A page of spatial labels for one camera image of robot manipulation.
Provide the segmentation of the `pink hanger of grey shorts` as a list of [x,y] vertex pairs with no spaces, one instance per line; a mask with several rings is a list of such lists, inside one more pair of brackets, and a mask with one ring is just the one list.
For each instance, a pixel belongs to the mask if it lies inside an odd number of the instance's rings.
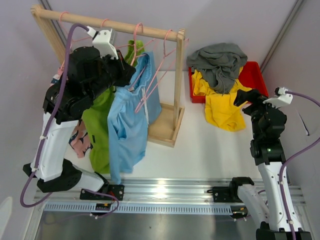
[[163,61],[162,61],[162,62],[160,63],[160,65],[158,66],[156,72],[154,73],[154,75],[153,75],[153,77],[152,77],[152,80],[150,81],[150,83],[149,83],[149,85],[148,85],[148,88],[145,90],[145,95],[143,96],[143,98],[140,100],[138,106],[136,107],[136,109],[135,109],[135,113],[136,113],[136,114],[140,111],[140,109],[142,108],[142,106],[147,103],[148,98],[149,98],[150,95],[153,93],[153,91],[155,90],[155,88],[158,87],[158,83],[157,83],[156,85],[153,86],[152,89],[150,89],[151,86],[153,85],[153,82],[154,82],[155,78],[157,77],[157,74],[158,74],[158,72],[159,72],[162,64],[163,64]]

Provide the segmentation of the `pink hanger of blue shorts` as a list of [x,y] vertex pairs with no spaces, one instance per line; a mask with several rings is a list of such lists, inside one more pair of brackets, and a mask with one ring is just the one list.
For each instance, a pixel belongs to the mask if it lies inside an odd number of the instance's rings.
[[[130,63],[131,66],[133,66],[136,58],[140,57],[140,55],[137,55],[137,52],[141,49],[143,49],[144,47],[148,46],[149,44],[151,44],[152,42],[154,42],[156,39],[153,38],[150,41],[148,41],[146,44],[144,44],[142,47],[137,48],[137,33],[138,33],[138,28],[141,28],[141,33],[144,32],[144,26],[143,24],[140,22],[136,25],[135,30],[133,32],[133,58],[132,61]],[[145,67],[141,70],[141,72],[139,73],[139,75],[136,77],[135,81],[131,84],[131,87],[128,89],[130,92],[132,92],[135,89],[136,83],[137,81],[141,78],[141,75],[143,74],[143,72],[145,71]]]

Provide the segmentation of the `pink shark print shorts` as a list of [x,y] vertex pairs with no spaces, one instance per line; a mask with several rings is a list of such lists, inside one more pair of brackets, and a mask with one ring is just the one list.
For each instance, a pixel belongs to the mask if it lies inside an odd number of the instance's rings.
[[79,159],[84,158],[86,153],[93,148],[86,126],[81,119],[73,129],[68,144]]

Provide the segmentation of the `light blue shorts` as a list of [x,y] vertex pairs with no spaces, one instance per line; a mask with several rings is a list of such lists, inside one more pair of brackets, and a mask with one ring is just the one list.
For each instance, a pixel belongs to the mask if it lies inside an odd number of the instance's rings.
[[[135,89],[130,92],[129,88],[143,68],[145,70]],[[156,72],[154,54],[145,52],[138,58],[135,69],[130,84],[116,88],[107,116],[110,176],[117,185],[122,181],[121,174],[131,173],[134,165],[145,156],[148,127],[162,111],[159,89],[156,87],[140,111],[135,113]]]

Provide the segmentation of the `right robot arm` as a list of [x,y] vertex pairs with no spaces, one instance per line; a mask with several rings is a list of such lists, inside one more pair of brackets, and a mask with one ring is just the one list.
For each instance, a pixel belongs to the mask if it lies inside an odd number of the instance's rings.
[[267,200],[258,193],[249,177],[234,177],[228,196],[242,201],[256,224],[258,240],[310,240],[312,234],[303,229],[295,212],[286,174],[285,158],[280,136],[285,130],[287,116],[280,110],[289,105],[293,96],[284,87],[277,88],[275,97],[268,98],[256,89],[238,90],[233,104],[251,104],[243,113],[251,117],[253,139],[250,152],[262,177]]

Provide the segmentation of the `grey shorts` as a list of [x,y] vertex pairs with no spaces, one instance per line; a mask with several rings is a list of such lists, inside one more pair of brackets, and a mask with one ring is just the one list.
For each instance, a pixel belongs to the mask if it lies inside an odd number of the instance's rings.
[[235,43],[217,43],[202,47],[186,58],[188,67],[201,73],[209,87],[228,94],[240,75],[248,56]]

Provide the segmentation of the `yellow shorts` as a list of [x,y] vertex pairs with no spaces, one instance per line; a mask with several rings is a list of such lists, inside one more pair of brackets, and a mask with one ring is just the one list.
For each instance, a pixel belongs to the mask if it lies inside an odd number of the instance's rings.
[[191,82],[193,95],[205,97],[204,115],[209,124],[229,132],[238,132],[246,128],[246,123],[241,113],[243,104],[235,106],[234,101],[238,90],[248,92],[251,90],[250,87],[243,86],[236,79],[229,93],[217,93],[209,87],[208,82],[204,80],[202,74],[197,70],[192,74]]

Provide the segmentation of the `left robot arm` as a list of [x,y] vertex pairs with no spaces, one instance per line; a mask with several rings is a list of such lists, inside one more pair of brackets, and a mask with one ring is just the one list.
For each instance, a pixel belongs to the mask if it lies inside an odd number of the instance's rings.
[[90,191],[97,200],[108,196],[108,181],[101,174],[78,168],[64,156],[84,111],[112,87],[129,85],[135,71],[113,45],[79,47],[65,58],[62,75],[44,97],[36,155],[23,166],[28,183],[36,178],[37,187],[47,195],[78,188]]

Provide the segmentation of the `lime green shorts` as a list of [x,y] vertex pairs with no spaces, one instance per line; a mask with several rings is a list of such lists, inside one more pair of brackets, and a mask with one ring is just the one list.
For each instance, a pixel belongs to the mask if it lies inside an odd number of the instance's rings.
[[105,90],[82,115],[82,120],[93,146],[89,155],[91,166],[94,171],[100,174],[110,174],[107,118],[115,94],[116,90],[112,88]]

